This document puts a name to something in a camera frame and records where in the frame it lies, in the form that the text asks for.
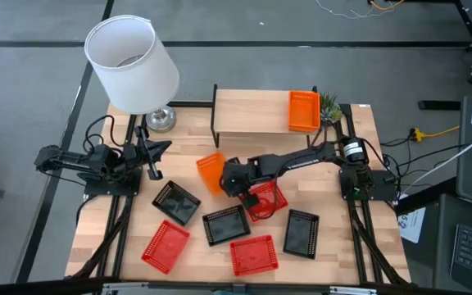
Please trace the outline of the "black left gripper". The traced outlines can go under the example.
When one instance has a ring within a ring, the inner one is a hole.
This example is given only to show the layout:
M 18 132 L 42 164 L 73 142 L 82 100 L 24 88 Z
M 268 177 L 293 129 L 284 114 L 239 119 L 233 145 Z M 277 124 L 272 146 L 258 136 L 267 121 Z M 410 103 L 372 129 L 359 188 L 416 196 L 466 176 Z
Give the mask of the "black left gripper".
M 161 161 L 161 156 L 172 142 L 170 140 L 158 142 L 149 140 L 148 131 L 142 126 L 135 127 L 134 133 L 138 139 L 138 143 L 127 144 L 124 148 L 124 174 L 129 174 L 135 168 L 148 165 L 149 179 L 163 179 L 162 172 L 157 169 L 156 163 Z

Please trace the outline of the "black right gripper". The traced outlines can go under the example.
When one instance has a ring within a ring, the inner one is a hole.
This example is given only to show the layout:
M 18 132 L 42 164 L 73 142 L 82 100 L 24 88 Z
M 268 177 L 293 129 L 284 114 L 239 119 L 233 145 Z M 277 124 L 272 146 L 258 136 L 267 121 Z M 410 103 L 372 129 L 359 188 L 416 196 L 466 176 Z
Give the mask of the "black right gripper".
M 220 189 L 228 197 L 240 197 L 243 206 L 248 209 L 259 201 L 249 190 L 261 182 L 260 157 L 253 157 L 242 164 L 237 157 L 227 160 L 219 181 Z

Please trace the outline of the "orange plastic slotted basket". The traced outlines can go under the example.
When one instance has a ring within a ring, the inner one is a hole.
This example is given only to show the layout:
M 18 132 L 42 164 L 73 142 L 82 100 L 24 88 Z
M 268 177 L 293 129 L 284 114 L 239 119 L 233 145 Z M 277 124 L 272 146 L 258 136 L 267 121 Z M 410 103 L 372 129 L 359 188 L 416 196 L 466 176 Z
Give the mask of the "orange plastic slotted basket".
M 288 96 L 288 129 L 312 133 L 320 128 L 320 95 L 308 91 L 290 91 Z
M 213 196 L 223 193 L 223 189 L 220 187 L 220 178 L 225 162 L 225 156 L 221 152 L 215 152 L 196 161 L 197 171 Z

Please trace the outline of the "black plastic slotted basket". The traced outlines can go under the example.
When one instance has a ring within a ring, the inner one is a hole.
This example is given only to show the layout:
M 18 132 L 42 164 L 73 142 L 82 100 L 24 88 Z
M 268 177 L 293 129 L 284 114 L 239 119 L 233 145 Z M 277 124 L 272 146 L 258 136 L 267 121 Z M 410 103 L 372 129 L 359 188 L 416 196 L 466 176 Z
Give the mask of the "black plastic slotted basket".
M 319 233 L 318 215 L 290 209 L 283 252 L 315 260 Z
M 152 201 L 152 205 L 181 226 L 185 226 L 202 202 L 169 180 Z
M 206 240 L 210 247 L 241 238 L 251 233 L 242 205 L 232 206 L 204 215 L 202 222 L 206 233 Z

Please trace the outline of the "red plastic slotted basket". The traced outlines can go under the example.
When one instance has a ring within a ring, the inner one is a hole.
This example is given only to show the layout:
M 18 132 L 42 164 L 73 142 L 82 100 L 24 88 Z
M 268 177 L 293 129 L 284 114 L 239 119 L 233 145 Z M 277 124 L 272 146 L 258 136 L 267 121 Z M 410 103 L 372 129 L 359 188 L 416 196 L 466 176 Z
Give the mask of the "red plastic slotted basket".
M 275 181 L 254 185 L 249 193 L 255 195 L 259 201 L 256 205 L 247 209 L 252 222 L 268 219 L 277 210 L 288 206 L 287 199 Z
M 271 235 L 238 240 L 230 244 L 234 275 L 237 277 L 277 270 L 279 261 Z
M 168 220 L 163 220 L 143 252 L 141 260 L 164 275 L 168 275 L 174 268 L 189 238 L 188 231 Z

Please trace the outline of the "wooden shelf with black legs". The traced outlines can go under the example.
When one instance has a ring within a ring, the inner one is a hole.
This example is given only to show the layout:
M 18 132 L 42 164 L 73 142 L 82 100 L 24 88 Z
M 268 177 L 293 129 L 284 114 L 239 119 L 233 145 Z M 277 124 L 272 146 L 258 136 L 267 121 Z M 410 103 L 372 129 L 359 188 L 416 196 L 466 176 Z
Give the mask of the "wooden shelf with black legs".
M 213 87 L 211 134 L 305 134 L 288 129 L 288 96 L 292 90 L 222 89 Z

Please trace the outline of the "silver lamp base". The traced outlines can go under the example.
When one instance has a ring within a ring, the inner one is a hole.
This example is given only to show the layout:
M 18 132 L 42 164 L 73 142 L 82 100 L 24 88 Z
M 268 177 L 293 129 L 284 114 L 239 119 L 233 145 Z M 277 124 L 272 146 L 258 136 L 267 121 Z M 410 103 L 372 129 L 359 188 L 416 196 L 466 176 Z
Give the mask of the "silver lamp base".
M 176 114 L 172 107 L 164 106 L 147 114 L 145 122 L 147 127 L 157 133 L 166 133 L 175 127 Z

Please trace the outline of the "small green succulent plant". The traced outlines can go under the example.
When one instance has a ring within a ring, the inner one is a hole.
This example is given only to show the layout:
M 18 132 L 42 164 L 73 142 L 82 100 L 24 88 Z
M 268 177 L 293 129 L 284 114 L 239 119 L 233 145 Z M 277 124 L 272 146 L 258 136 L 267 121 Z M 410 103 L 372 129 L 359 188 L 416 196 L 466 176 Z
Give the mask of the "small green succulent plant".
M 320 120 L 324 126 L 331 126 L 343 117 L 341 107 L 332 93 L 320 93 Z

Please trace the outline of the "white paper sheet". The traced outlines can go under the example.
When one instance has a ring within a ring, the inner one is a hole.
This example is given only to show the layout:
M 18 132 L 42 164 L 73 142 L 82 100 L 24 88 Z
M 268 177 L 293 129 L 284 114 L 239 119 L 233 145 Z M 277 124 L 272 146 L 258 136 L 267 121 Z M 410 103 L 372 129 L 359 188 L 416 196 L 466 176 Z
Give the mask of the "white paper sheet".
M 410 213 L 398 216 L 397 223 L 400 235 L 411 243 L 420 241 L 420 233 L 426 209 L 424 207 Z

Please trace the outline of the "black floor bar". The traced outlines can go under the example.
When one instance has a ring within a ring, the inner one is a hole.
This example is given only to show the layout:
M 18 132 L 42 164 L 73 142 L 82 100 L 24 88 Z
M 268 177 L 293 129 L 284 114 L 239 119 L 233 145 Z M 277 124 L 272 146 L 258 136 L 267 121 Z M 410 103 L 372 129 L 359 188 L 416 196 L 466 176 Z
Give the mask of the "black floor bar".
M 457 101 L 418 101 L 418 108 L 423 111 L 459 111 L 461 103 Z

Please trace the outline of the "black aluminium table frame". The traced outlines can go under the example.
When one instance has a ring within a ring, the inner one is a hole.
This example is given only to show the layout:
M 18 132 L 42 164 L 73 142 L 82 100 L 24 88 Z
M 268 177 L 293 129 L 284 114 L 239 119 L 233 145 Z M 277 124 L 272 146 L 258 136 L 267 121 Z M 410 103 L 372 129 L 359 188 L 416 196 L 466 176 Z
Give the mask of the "black aluminium table frame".
M 202 282 L 230 284 L 359 284 L 352 227 L 347 204 L 340 194 L 338 167 L 331 163 L 287 172 L 278 185 L 287 198 L 287 209 L 280 209 L 268 220 L 251 224 L 250 237 L 269 234 L 275 243 L 279 260 L 277 270 L 237 277 L 234 274 L 229 242 L 208 246 L 202 216 L 236 206 L 237 199 L 225 195 L 212 196 L 197 172 L 196 162 L 216 151 L 227 158 L 248 157 L 262 153 L 284 154 L 306 148 L 306 135 L 301 134 L 222 134 L 216 149 L 211 132 L 212 102 L 172 102 L 177 125 L 167 134 L 151 134 L 152 140 L 171 140 L 158 168 L 164 179 L 151 181 L 143 173 L 141 190 L 134 197 L 122 259 L 116 259 L 116 245 L 111 246 L 105 275 L 112 275 L 115 262 L 120 264 L 124 280 Z M 152 205 L 155 195 L 168 180 L 185 188 L 202 204 L 184 226 L 190 238 L 168 275 L 143 262 L 141 256 L 160 224 L 168 218 Z M 82 268 L 103 240 L 112 197 L 96 197 L 81 211 L 64 275 Z M 405 280 L 410 281 L 406 256 L 397 218 L 384 202 L 369 202 L 374 236 L 388 262 Z M 284 253 L 288 209 L 310 212 L 320 217 L 316 259 Z

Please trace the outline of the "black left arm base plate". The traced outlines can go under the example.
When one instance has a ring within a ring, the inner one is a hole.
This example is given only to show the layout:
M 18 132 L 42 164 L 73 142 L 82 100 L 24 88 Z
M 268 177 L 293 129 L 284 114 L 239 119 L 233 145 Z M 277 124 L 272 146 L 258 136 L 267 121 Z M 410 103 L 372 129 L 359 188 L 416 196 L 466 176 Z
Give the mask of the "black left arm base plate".
M 84 187 L 84 194 L 89 196 L 135 196 L 138 194 L 143 170 L 136 168 L 119 182 L 107 180 L 88 180 Z

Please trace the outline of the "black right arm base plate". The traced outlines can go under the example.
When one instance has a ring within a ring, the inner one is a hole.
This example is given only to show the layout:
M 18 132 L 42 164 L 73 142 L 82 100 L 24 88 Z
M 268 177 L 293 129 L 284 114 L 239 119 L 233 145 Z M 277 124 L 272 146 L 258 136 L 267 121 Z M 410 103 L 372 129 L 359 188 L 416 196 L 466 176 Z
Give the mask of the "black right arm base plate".
M 340 170 L 341 194 L 347 201 L 394 201 L 395 178 L 387 170 Z

